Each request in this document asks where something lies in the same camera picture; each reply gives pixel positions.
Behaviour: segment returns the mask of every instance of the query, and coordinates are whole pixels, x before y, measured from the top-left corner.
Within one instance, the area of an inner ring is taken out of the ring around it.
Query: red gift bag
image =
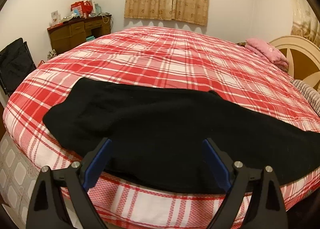
[[[88,17],[93,7],[88,1],[78,1],[71,4],[71,11],[73,11],[73,9],[77,9],[79,11],[80,17],[84,17],[85,15]]]

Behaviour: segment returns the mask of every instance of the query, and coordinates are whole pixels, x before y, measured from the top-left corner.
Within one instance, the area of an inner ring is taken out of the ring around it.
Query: black towel
[[[222,99],[216,92],[162,89],[81,78],[43,122],[63,148],[80,156],[113,140],[105,171],[180,193],[222,193],[203,162],[210,137],[232,160],[274,168],[281,185],[320,165],[320,134]]]

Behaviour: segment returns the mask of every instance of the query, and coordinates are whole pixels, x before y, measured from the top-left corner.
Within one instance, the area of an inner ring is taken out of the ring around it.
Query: pink blanket
[[[289,62],[286,57],[274,46],[258,38],[249,38],[246,40],[245,47],[255,54],[266,57],[271,63],[276,65],[284,72],[289,70]]]

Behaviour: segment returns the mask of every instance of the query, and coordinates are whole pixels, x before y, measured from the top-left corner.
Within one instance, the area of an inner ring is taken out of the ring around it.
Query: red plaid bedsheet
[[[40,169],[78,160],[62,149],[42,122],[81,77],[149,87],[215,90],[224,99],[320,132],[320,118],[290,77],[249,50],[193,32],[159,27],[124,30],[84,43],[32,72],[10,97],[4,122],[11,137]],[[319,187],[319,169],[282,187],[286,208]],[[89,196],[101,217],[124,228],[205,228],[223,195],[161,192],[103,173]],[[247,211],[245,196],[236,217]]]

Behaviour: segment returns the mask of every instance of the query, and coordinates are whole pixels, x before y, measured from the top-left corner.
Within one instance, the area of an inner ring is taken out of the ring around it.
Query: black bag
[[[27,43],[18,38],[0,52],[0,85],[10,96],[28,74],[36,69]]]

